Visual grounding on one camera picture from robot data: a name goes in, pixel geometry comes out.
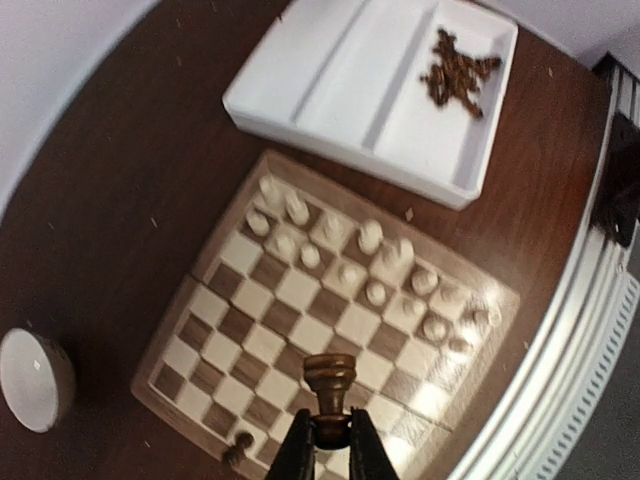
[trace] dark chess piece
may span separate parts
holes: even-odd
[[[253,445],[253,435],[248,432],[238,432],[235,444],[222,455],[222,462],[235,468],[246,458],[246,449]]]
[[[351,415],[344,413],[344,396],[356,378],[352,355],[313,355],[304,360],[304,379],[318,397],[320,413],[312,418],[315,444],[323,450],[349,445]]]

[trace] chessboard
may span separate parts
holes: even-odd
[[[266,152],[178,289],[134,395],[238,471],[266,475],[293,415],[317,412],[303,359],[356,357],[345,408],[365,408],[402,478],[439,455],[487,374],[519,296],[344,187]],[[349,450],[316,478],[348,478]]]

